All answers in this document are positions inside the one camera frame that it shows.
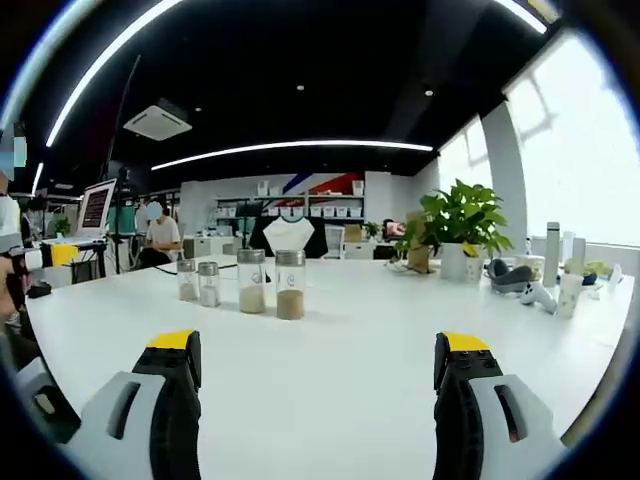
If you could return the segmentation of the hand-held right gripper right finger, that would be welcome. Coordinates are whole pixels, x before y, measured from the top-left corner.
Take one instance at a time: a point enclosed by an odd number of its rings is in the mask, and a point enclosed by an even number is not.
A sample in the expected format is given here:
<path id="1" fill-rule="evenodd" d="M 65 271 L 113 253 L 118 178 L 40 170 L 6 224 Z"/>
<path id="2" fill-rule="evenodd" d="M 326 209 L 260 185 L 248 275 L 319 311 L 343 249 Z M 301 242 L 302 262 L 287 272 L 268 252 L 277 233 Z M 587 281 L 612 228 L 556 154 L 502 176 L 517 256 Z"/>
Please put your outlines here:
<path id="1" fill-rule="evenodd" d="M 564 455 L 551 410 L 472 335 L 436 335 L 434 391 L 436 479 L 542 479 Z"/>

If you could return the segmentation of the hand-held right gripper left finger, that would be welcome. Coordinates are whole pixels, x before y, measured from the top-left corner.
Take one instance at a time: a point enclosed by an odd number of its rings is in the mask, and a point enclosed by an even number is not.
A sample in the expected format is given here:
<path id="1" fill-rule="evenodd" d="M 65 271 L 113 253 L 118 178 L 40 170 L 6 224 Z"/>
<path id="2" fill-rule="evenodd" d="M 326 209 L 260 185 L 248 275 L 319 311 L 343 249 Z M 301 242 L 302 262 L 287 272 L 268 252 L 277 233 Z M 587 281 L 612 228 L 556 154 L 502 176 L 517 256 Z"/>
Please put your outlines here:
<path id="1" fill-rule="evenodd" d="M 90 479 L 199 479 L 201 341 L 164 333 L 85 404 L 63 445 Z"/>

